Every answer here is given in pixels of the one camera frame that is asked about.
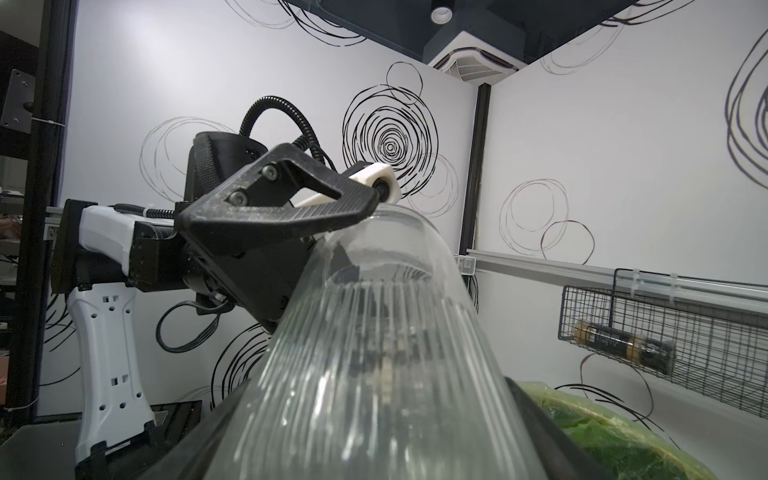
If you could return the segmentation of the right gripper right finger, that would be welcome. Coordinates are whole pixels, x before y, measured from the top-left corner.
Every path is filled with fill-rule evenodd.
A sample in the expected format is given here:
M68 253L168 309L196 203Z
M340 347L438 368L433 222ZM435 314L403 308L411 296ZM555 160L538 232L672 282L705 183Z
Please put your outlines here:
M511 378L507 387L548 479L608 479L608 473L590 459Z

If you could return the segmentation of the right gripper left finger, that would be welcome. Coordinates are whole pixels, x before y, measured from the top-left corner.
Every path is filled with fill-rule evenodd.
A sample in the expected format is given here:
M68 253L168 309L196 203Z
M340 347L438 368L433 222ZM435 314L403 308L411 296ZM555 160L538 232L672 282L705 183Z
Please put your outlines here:
M245 391L246 384L238 387L140 479L203 479Z

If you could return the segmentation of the cream lid oatmeal jar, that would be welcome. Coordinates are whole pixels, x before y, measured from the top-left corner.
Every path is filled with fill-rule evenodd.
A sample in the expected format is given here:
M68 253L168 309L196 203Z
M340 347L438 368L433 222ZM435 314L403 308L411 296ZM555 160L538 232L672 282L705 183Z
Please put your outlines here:
M542 479L454 259L382 205L327 234L210 479Z

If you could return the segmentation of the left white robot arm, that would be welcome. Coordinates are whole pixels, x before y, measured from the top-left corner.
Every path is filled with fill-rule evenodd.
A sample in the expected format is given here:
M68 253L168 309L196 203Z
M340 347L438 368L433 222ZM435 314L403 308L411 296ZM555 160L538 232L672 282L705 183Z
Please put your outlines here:
M138 292L188 289L198 314L219 321L241 307L273 333L317 237L400 197L391 167L338 171L307 118L265 96L237 132L194 137L173 209L68 200L50 282L66 299L80 348L76 476L132 479L169 450L138 370Z

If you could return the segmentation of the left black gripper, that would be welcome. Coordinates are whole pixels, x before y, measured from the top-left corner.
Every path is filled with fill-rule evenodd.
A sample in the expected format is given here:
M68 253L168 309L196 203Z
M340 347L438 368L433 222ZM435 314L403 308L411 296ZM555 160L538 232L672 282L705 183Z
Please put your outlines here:
M378 204L373 188L280 144L178 214L186 240L171 227L136 227L129 283L142 292L189 289L206 307L221 293L273 333L316 245L311 235L353 226ZM188 242L223 256L210 263Z

